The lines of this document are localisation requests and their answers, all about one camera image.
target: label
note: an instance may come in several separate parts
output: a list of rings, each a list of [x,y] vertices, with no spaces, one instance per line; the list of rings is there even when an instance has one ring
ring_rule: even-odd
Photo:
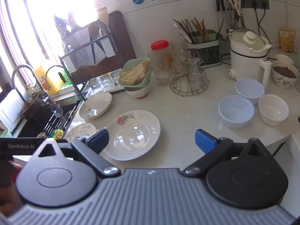
[[[34,145],[8,145],[9,149],[34,149]]]
[[[44,76],[41,76],[39,78],[41,85],[44,87],[45,90],[48,90],[47,84],[46,84],[46,80]]]

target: kitchen counter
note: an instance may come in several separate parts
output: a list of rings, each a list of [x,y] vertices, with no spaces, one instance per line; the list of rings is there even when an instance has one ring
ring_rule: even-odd
[[[274,57],[277,53],[280,53],[280,49],[272,49],[269,57]],[[195,131],[199,128],[217,138],[228,137],[235,142],[247,142],[249,138],[257,137],[273,153],[292,133],[300,129],[300,93],[295,87],[279,88],[270,77],[266,94],[278,95],[284,99],[289,106],[289,117],[277,126],[269,126],[260,119],[256,106],[253,119],[245,127],[239,130],[229,129],[221,123],[218,114],[220,100],[228,95],[237,94],[234,88],[236,81],[227,76],[228,69],[230,66],[225,64],[206,68],[210,85],[204,92],[191,97],[177,95],[169,86],[159,87],[153,79],[150,81],[151,89],[143,99],[132,98],[124,91],[113,94],[108,111],[87,122],[100,129],[120,114],[141,109],[157,116],[161,124],[161,134],[156,145],[138,159],[121,162],[109,158],[104,152],[101,156],[122,170],[128,167],[184,169],[204,155],[194,140]],[[77,112],[69,130],[83,122]]]

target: electrical outlet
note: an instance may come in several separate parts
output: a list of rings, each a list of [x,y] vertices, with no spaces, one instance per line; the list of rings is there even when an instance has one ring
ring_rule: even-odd
[[[263,1],[266,2],[267,9],[270,9],[269,0],[245,0],[244,8],[253,8],[252,1],[256,1],[257,2],[257,9],[259,9],[259,8],[264,9],[264,7],[262,5]]]

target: bowl of brown food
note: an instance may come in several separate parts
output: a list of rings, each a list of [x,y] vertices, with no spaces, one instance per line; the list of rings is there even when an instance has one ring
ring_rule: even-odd
[[[293,65],[284,61],[272,63],[272,75],[275,83],[283,89],[291,88],[299,78],[299,71]]]

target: gray gripper base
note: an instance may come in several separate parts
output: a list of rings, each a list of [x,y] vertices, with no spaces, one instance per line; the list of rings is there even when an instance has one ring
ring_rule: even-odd
[[[15,225],[288,225],[295,220],[279,206],[259,211],[229,207],[203,181],[178,169],[127,169],[103,180],[86,200],[46,210],[25,205]]]

